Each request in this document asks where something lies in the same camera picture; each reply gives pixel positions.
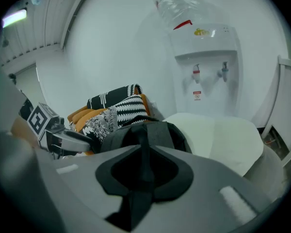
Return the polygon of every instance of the fluorescent light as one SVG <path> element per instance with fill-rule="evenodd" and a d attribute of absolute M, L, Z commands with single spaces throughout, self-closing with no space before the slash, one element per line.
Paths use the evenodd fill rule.
<path fill-rule="evenodd" d="M 9 26 L 10 24 L 16 21 L 25 19 L 26 16 L 27 16 L 27 11 L 23 9 L 3 18 L 3 28 L 5 28 L 6 26 Z"/>

